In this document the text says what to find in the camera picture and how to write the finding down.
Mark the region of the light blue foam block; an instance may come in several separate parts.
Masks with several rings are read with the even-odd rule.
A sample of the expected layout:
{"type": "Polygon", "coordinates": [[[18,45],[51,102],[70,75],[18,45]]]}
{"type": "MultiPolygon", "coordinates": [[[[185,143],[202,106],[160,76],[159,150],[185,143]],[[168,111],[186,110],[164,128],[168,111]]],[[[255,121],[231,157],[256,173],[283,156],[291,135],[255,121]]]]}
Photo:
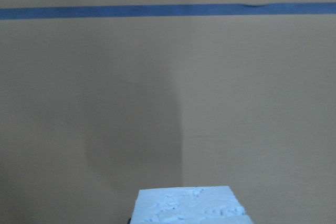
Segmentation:
{"type": "Polygon", "coordinates": [[[228,186],[142,189],[129,223],[253,223],[228,186]]]}

